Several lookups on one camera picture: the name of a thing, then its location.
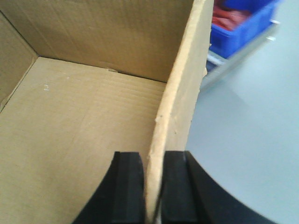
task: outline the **cardboard wall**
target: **cardboard wall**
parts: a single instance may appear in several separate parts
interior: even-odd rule
[[[182,44],[157,113],[147,168],[147,219],[157,207],[165,150],[185,149],[199,86],[206,74],[212,0],[195,0]]]
[[[43,57],[167,82],[192,0],[2,0]]]
[[[37,59],[36,53],[23,40],[0,12],[0,111],[26,71]]]

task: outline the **gray floor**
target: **gray floor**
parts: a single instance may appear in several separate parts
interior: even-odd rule
[[[284,1],[267,42],[197,101],[187,144],[244,204],[299,224],[299,1]]]

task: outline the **red cloth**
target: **red cloth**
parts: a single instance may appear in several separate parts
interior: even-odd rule
[[[248,10],[237,10],[224,6],[225,0],[215,0],[212,23],[226,30],[233,30],[251,16]]]

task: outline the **blue plastic bin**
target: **blue plastic bin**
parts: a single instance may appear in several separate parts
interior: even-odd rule
[[[271,25],[280,0],[227,0],[229,8],[249,10],[252,15],[236,29],[225,30],[212,24],[210,50],[228,58]]]

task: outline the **corrugated cardboard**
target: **corrugated cardboard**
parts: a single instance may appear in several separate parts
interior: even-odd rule
[[[0,114],[1,224],[70,223],[114,151],[140,152],[153,222],[164,151],[184,150],[206,72],[212,7],[212,0],[0,2],[13,24],[4,22],[6,33],[16,36],[0,35],[1,57],[12,57],[1,58],[1,69],[6,79],[26,75]],[[26,74],[36,59],[27,42],[58,60],[39,57]]]
[[[0,9],[44,57],[166,82],[192,0],[2,0]]]
[[[0,111],[9,100],[24,73],[37,59],[34,50],[24,41],[0,12]]]
[[[115,151],[139,152],[146,165],[164,87],[38,58],[0,116],[0,223],[69,224]]]
[[[199,86],[206,74],[213,1],[195,0],[156,118],[147,168],[147,219],[159,196],[165,150],[185,149]]]

